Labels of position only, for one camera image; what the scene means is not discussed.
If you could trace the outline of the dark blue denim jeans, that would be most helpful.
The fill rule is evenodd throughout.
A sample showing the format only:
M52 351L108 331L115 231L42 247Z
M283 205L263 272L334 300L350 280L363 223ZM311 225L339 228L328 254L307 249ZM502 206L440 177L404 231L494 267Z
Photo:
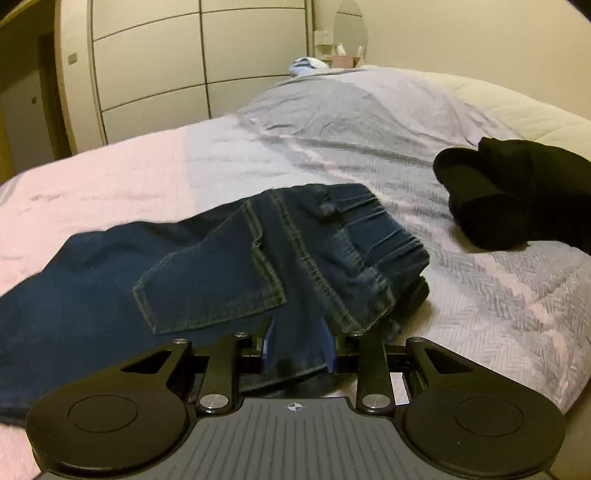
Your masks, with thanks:
M47 392L177 338L211 345L273 319L269 370L245 391L325 366L322 320L394 336L422 302L423 244L361 184L267 190L177 223L70 237L1 299L1 420Z

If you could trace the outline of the blue white clothes pile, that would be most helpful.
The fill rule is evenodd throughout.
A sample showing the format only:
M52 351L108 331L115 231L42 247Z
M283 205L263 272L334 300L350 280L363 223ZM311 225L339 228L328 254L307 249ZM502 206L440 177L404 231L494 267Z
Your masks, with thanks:
M294 60L288 67L291 77L303 76L317 72L329 71L331 67L315 57L301 57Z

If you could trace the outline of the grey pink bed cover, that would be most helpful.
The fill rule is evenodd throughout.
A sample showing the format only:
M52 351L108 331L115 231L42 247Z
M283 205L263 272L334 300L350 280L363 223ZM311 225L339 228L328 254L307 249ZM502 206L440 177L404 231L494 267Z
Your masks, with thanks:
M394 340L424 336L570 409L590 378L590 257L559 241L470 242L434 173L448 148L515 132L396 69L303 76L221 118L136 137L21 173L1 188L1 299L72 236L177 223L267 190L361 184L426 248L428 301ZM1 420L1 475L38 473Z

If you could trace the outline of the black garment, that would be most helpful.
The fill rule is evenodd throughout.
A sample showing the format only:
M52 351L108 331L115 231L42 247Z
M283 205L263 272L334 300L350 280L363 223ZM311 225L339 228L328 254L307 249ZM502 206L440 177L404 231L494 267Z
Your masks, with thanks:
M590 252L590 161L563 148L484 137L436 155L464 235L483 250L559 241Z

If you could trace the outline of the cream long bolster pillow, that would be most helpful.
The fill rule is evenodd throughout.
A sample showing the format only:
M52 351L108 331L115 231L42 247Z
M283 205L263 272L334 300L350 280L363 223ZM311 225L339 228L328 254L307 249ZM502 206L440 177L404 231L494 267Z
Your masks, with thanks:
M435 72L412 74L491 114L527 140L590 160L589 119L483 80Z

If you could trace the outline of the brown room door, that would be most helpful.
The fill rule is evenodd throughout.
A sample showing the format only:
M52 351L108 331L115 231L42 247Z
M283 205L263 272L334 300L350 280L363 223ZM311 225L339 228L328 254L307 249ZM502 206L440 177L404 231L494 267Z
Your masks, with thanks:
M2 46L1 107L18 173L72 155L61 110L53 34Z

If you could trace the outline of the pink box on nightstand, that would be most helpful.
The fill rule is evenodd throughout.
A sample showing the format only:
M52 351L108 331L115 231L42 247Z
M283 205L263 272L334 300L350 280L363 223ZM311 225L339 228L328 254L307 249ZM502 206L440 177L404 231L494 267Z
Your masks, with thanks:
M361 58L352 55L335 55L332 57L332 68L353 69L358 66Z

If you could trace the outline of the cream panelled wardrobe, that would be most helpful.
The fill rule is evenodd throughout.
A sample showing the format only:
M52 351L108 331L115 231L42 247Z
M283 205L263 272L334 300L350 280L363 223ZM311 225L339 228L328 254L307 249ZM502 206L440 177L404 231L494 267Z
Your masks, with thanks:
M311 54L311 1L58 1L74 153L222 116Z

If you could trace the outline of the clear wine glass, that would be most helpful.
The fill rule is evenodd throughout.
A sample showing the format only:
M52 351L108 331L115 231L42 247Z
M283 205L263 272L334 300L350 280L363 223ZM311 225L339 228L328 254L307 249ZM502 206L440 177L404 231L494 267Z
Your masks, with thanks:
M334 36L332 30L314 31L315 58L325 62L332 61L332 50L334 49Z

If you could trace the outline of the oval wall mirror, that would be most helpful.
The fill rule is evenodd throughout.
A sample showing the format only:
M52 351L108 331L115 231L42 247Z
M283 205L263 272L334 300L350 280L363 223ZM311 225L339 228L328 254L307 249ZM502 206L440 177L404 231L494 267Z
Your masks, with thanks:
M363 58L368 42L368 30L363 13L355 0L342 0L335 13L335 53L339 56Z

